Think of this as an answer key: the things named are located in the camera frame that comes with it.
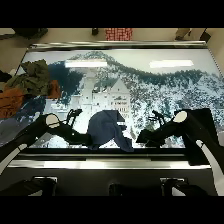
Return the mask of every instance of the olive green cloth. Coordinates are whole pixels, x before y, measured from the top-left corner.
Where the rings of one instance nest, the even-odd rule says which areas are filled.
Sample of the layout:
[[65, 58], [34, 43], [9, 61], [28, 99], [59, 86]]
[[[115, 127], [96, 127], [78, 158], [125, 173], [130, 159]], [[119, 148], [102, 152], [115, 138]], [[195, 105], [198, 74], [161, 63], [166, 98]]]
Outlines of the olive green cloth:
[[22, 63], [21, 67], [25, 73], [12, 77], [6, 83], [6, 87], [20, 88], [24, 94], [31, 94], [35, 96], [48, 95], [50, 73], [48, 72], [48, 65], [46, 61], [28, 61]]

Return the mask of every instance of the dark blue cloth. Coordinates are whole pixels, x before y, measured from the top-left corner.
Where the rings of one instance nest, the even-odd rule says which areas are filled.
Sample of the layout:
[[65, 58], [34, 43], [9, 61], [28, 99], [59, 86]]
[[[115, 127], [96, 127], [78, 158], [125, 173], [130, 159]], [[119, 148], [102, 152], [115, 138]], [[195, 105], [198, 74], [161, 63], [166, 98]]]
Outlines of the dark blue cloth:
[[123, 136], [124, 125], [117, 122], [125, 122], [125, 119], [117, 110], [103, 110], [94, 114], [89, 120], [87, 133], [91, 135], [93, 145], [88, 148], [97, 150], [101, 145], [114, 139], [118, 147], [126, 152], [133, 152], [132, 140]]

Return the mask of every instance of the beige floor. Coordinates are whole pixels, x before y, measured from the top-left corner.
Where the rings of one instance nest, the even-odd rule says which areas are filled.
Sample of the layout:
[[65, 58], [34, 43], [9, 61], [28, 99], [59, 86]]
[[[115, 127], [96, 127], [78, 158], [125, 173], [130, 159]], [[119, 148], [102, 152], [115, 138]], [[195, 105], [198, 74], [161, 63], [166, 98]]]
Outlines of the beige floor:
[[[219, 28], [208, 28], [210, 35], [215, 35]], [[133, 40], [137, 41], [173, 41], [177, 28], [134, 28]], [[0, 28], [0, 35], [12, 33], [10, 28]], [[70, 41], [103, 41], [105, 40], [104, 30], [100, 29], [97, 36], [91, 35], [91, 28], [49, 28], [49, 31], [41, 39], [26, 40], [22, 37], [0, 40], [0, 69], [9, 72], [17, 68], [26, 48], [33, 43], [55, 43]], [[217, 43], [213, 41], [212, 47], [218, 52]]]

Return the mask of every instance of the red and white checkered cloth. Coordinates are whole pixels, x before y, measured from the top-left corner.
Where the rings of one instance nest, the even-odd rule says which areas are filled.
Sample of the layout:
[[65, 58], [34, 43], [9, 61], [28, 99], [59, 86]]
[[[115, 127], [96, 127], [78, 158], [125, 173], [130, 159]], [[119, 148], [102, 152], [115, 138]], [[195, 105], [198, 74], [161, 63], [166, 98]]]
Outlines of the red and white checkered cloth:
[[105, 28], [107, 41], [131, 40], [132, 28]]

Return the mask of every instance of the robotic arm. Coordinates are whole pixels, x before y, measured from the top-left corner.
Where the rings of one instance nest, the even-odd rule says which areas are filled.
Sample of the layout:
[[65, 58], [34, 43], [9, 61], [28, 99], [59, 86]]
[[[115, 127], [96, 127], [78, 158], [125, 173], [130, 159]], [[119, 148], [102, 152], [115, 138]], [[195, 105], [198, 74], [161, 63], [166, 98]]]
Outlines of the robotic arm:
[[[46, 132], [64, 138], [69, 144], [91, 145], [92, 140], [89, 134], [80, 134], [72, 129], [76, 116], [81, 112], [80, 109], [71, 110], [67, 116], [66, 124], [59, 121], [55, 114], [39, 116], [35, 122], [23, 129], [14, 140], [0, 147], [0, 175], [14, 157], [23, 149], [34, 144]], [[69, 121], [71, 118], [73, 118], [73, 121], [70, 126]]]
[[212, 168], [216, 191], [224, 196], [224, 148], [213, 141], [208, 130], [190, 112], [180, 111], [154, 132], [142, 130], [137, 142], [158, 146], [164, 144], [167, 137], [182, 134], [186, 134], [203, 151]]

